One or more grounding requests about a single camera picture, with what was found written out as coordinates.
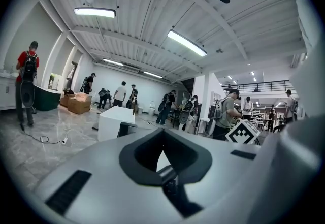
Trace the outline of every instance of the backpack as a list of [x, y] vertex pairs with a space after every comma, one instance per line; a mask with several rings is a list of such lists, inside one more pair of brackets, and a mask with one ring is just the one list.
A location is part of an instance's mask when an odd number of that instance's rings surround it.
[[34, 54], [32, 56], [29, 51], [25, 51], [25, 52], [27, 54], [27, 58], [24, 66], [20, 71], [20, 76], [22, 78], [22, 81], [33, 82], [37, 73], [37, 66], [36, 66], [37, 55]]
[[189, 99], [185, 103], [183, 110], [188, 111], [189, 113], [193, 112], [195, 101], [197, 101], [197, 100], [196, 99], [193, 99], [193, 100]]
[[297, 113], [297, 109], [298, 109], [298, 101], [294, 100], [293, 105], [290, 107], [290, 111], [292, 113]]
[[172, 96], [172, 95], [173, 95], [173, 94], [172, 94], [171, 92], [166, 93], [166, 94], [164, 95], [164, 97], [162, 98], [161, 103], [165, 103], [165, 104], [167, 104], [167, 103], [169, 102], [169, 97]]
[[222, 103], [229, 99], [230, 97], [226, 97], [223, 100], [217, 100], [215, 104], [215, 111], [214, 111], [214, 119], [220, 119], [222, 117]]

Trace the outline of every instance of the black backpack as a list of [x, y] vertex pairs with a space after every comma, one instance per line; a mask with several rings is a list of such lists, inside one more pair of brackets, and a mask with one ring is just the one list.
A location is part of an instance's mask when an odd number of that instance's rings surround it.
[[36, 66], [37, 55], [36, 54], [31, 55], [29, 51], [26, 51], [26, 54], [27, 54], [27, 58], [24, 66], [20, 71], [20, 76], [22, 78], [22, 81], [33, 82], [37, 73], [37, 66]]
[[166, 93], [166, 94], [164, 95], [164, 97], [162, 98], [162, 101], [161, 101], [161, 102], [167, 104], [167, 103], [169, 102], [169, 97], [170, 97], [171, 95], [173, 95], [171, 92]]

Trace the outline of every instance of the black shirt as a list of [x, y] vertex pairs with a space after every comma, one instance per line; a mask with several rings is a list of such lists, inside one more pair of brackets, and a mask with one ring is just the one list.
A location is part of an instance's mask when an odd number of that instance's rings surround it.
[[197, 107], [199, 106], [199, 102], [197, 100], [194, 101], [194, 109], [192, 112], [190, 112], [191, 116], [194, 116], [195, 110], [197, 109]]
[[87, 88], [90, 88], [90, 85], [89, 85], [90, 82], [93, 83], [93, 77], [92, 76], [89, 76], [87, 78], [87, 83], [86, 83]]
[[172, 103], [175, 102], [175, 96], [171, 93], [168, 94], [169, 102], [166, 103], [167, 106], [172, 106]]

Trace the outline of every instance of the fluorescent light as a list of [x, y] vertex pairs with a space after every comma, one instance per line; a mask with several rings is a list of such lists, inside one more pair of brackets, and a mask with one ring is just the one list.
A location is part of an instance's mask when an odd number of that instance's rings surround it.
[[106, 8], [77, 7], [73, 11], [75, 11], [76, 15], [96, 15], [111, 18], [114, 18], [116, 16], [115, 10]]
[[195, 43], [193, 43], [190, 40], [186, 39], [184, 36], [179, 35], [178, 33], [176, 33], [173, 30], [170, 30], [167, 36], [169, 38], [172, 38], [176, 42], [179, 42], [180, 44], [184, 45], [185, 47], [192, 50], [193, 52], [197, 53], [201, 57], [204, 57], [204, 56], [207, 55], [207, 52], [205, 52], [203, 49], [201, 49]]
[[121, 63], [119, 63], [119, 62], [112, 61], [112, 60], [109, 60], [109, 59], [103, 59], [103, 61], [105, 61], [105, 62], [109, 62], [109, 63], [112, 63], [112, 64], [116, 64], [116, 65], [119, 65], [119, 66], [123, 66], [123, 64], [121, 64]]
[[144, 72], [145, 74], [148, 74], [148, 75], [151, 75], [151, 76], [154, 76], [154, 77], [157, 77], [159, 79], [162, 79], [162, 76], [158, 76], [158, 75], [155, 75], [153, 73], [150, 73], [150, 72]]

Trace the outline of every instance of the desk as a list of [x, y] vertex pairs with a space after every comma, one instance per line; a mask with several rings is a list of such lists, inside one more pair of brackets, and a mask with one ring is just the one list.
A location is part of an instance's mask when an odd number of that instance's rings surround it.
[[209, 119], [209, 118], [203, 118], [203, 117], [201, 117], [201, 118], [199, 119], [197, 132], [195, 133], [196, 135], [199, 133], [199, 129], [200, 129], [201, 121], [209, 123], [209, 122], [210, 122], [210, 119]]
[[100, 115], [98, 141], [117, 138], [121, 122], [135, 124], [133, 110], [123, 107], [113, 107]]

